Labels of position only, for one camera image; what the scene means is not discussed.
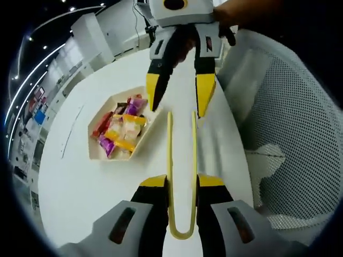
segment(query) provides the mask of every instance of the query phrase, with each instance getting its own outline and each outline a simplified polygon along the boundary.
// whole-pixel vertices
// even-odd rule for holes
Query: red snack wrapper
[[[113,112],[110,111],[102,116],[101,120],[96,124],[92,136],[98,138],[100,134],[106,129],[107,121],[112,117]]]

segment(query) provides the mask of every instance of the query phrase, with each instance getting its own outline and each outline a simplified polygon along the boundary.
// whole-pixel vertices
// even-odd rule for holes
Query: white tray
[[[88,125],[88,153],[91,160],[128,161],[135,156],[135,154],[139,151],[140,147],[144,144],[147,135],[150,133],[150,131],[153,128],[153,125],[156,122],[156,118],[161,113],[160,107],[158,107],[155,112],[152,112],[150,111],[149,105],[147,104],[147,106],[143,110],[142,114],[147,118],[147,124],[142,129],[142,133],[138,139],[139,141],[137,142],[135,150],[132,152],[129,158],[124,158],[124,156],[121,155],[121,151],[118,148],[114,150],[111,158],[107,158],[104,149],[94,138],[91,137],[92,131],[94,130],[96,124],[106,112],[114,111],[117,107],[117,103],[126,103],[128,97],[136,94],[141,94],[144,99],[148,99],[147,94],[145,92],[145,87],[136,87],[131,90],[127,90],[119,94],[110,96],[110,98],[103,104],[101,109],[96,113],[96,115]]]

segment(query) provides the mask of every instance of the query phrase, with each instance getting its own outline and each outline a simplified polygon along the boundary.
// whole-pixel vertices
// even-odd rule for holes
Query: white table
[[[195,52],[190,52],[174,70],[161,102],[174,114],[175,216],[177,228],[183,232],[189,228],[191,212],[194,56]],[[130,200],[144,179],[166,174],[166,116],[154,127],[135,160],[100,162],[88,158],[90,120],[110,95],[144,85],[149,64],[146,49],[105,66],[81,81],[57,113],[43,151],[38,182],[43,225],[55,246],[84,239],[91,233],[93,222],[121,200]],[[219,85],[198,132],[199,172],[221,176],[234,199],[252,206],[243,146]],[[163,256],[202,256],[197,227],[188,240],[174,239],[167,228]]]

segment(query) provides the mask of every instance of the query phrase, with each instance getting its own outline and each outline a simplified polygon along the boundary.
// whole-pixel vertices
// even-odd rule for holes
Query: yellow strap
[[[169,227],[170,233],[177,239],[188,239],[192,236],[195,224],[195,205],[197,195],[197,124],[196,113],[192,112],[192,135],[193,135],[193,178],[192,178],[192,211],[191,211],[191,224],[186,233],[181,233],[176,229],[175,213],[174,213],[174,196],[173,196],[173,115],[168,113],[168,142],[167,142],[167,180],[168,180],[168,195],[169,195]]]

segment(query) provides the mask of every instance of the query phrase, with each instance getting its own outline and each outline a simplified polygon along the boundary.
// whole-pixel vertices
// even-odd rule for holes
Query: candy
[[[137,108],[137,112],[140,112],[147,103],[147,99],[141,99],[138,97],[132,97],[130,100],[130,104],[134,105]]]
[[[98,140],[101,147],[105,150],[107,158],[110,158],[116,147],[115,144],[111,140],[106,138],[103,134],[99,135]]]
[[[95,129],[92,132],[92,136],[98,138],[98,136],[106,129],[107,121],[111,118],[113,112],[108,112],[102,116],[101,120],[96,124]]]
[[[118,103],[117,108],[114,110],[114,114],[123,114],[127,106],[127,103]]]
[[[122,115],[114,114],[112,116],[112,119],[110,120],[108,129],[104,133],[104,136],[114,142],[118,138],[123,137],[122,128],[123,128]]]
[[[137,115],[137,113],[138,113],[138,110],[133,104],[129,104],[124,112],[124,114],[129,114],[129,115]]]
[[[142,98],[141,94],[137,94],[137,95],[134,95],[134,96],[132,96],[132,97],[134,97],[134,98],[140,98],[140,99]],[[129,98],[128,98],[127,103],[130,103],[130,102],[131,102],[131,98],[132,98],[132,97],[129,97]]]
[[[116,140],[116,146],[124,148],[125,150],[128,150],[130,152],[133,152],[136,147],[134,144],[122,139]]]
[[[125,137],[124,140],[128,141],[129,143],[136,145],[136,138],[141,131],[141,128],[146,123],[146,118],[137,117],[132,115],[123,115],[124,119],[124,133]]]

